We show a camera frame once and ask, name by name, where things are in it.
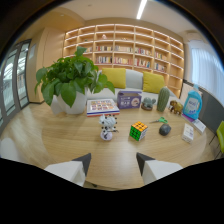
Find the window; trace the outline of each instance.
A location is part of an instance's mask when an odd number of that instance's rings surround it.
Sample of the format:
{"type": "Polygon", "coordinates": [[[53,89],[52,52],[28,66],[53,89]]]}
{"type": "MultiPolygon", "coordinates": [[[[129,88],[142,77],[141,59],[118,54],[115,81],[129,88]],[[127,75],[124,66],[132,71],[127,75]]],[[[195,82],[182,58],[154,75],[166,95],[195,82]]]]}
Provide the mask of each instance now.
{"type": "Polygon", "coordinates": [[[212,93],[224,106],[224,69],[213,49],[201,42],[191,41],[191,81],[212,93]]]}

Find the bottle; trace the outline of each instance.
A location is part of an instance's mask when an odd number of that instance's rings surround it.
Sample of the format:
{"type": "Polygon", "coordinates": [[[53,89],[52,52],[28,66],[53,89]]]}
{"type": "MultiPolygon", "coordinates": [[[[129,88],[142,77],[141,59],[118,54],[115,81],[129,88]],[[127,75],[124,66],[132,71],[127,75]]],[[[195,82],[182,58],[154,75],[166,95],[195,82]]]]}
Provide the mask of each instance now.
{"type": "Polygon", "coordinates": [[[196,120],[202,108],[202,99],[198,93],[198,86],[194,85],[193,90],[188,92],[188,97],[185,101],[183,114],[196,120]]]}

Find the rubik's cube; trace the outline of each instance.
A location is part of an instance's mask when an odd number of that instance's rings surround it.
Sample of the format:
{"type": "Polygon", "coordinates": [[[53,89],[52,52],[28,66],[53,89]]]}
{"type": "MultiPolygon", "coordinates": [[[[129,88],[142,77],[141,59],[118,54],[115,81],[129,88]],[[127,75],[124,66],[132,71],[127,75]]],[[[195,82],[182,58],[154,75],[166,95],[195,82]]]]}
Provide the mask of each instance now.
{"type": "Polygon", "coordinates": [[[148,131],[148,126],[138,121],[131,126],[130,136],[137,141],[140,141],[148,131]]]}

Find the toy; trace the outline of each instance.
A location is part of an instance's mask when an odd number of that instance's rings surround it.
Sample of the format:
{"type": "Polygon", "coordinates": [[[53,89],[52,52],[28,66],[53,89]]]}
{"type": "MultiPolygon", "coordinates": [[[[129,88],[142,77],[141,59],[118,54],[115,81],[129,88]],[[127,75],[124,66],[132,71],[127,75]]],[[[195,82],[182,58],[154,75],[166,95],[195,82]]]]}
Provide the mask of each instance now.
{"type": "Polygon", "coordinates": [[[130,136],[137,141],[140,141],[148,131],[148,126],[138,121],[131,125],[130,136]]]}
{"type": "Polygon", "coordinates": [[[118,130],[115,130],[116,127],[114,126],[117,124],[116,119],[115,115],[111,116],[111,114],[108,116],[105,116],[104,114],[100,116],[99,123],[103,125],[100,137],[103,140],[111,140],[112,132],[118,132],[118,130]]]}
{"type": "Polygon", "coordinates": [[[171,127],[168,124],[163,124],[159,129],[159,133],[163,136],[166,136],[169,134],[170,130],[171,127]]]}
{"type": "Polygon", "coordinates": [[[149,123],[155,123],[155,122],[168,123],[168,121],[167,121],[164,117],[161,117],[159,120],[151,121],[151,122],[149,122],[149,123]]]}
{"type": "Polygon", "coordinates": [[[196,120],[202,108],[202,99],[198,92],[198,86],[194,85],[193,90],[188,92],[188,97],[184,103],[183,114],[196,120]]]}
{"type": "Polygon", "coordinates": [[[155,99],[149,98],[149,97],[145,97],[142,104],[141,104],[141,108],[144,110],[152,110],[153,108],[153,104],[156,102],[155,99]]]}
{"type": "Polygon", "coordinates": [[[178,112],[179,115],[181,115],[182,110],[183,110],[183,105],[176,100],[170,101],[170,105],[172,106],[170,109],[170,112],[174,110],[174,114],[178,112]]]}
{"type": "Polygon", "coordinates": [[[107,36],[106,36],[105,34],[103,34],[103,35],[102,35],[102,39],[103,39],[103,40],[106,40],[106,39],[107,39],[107,36]]]}
{"type": "Polygon", "coordinates": [[[157,110],[163,112],[170,97],[169,89],[165,86],[160,89],[157,103],[157,110]]]}

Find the box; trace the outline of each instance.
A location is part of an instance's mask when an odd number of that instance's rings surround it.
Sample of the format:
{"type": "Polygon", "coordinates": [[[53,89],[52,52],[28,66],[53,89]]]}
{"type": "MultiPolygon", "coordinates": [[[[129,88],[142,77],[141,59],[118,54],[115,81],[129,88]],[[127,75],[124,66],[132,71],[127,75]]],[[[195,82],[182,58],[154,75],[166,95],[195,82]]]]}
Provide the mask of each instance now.
{"type": "Polygon", "coordinates": [[[199,119],[192,119],[185,114],[181,115],[189,124],[195,128],[201,135],[204,133],[206,126],[199,119]]]}
{"type": "Polygon", "coordinates": [[[194,139],[194,128],[189,124],[185,124],[182,139],[186,142],[191,143],[194,139]]]}
{"type": "Polygon", "coordinates": [[[112,99],[87,100],[87,117],[118,115],[120,110],[112,99]]]}
{"type": "Polygon", "coordinates": [[[119,91],[117,94],[117,106],[119,109],[139,108],[142,96],[141,91],[119,91]]]}

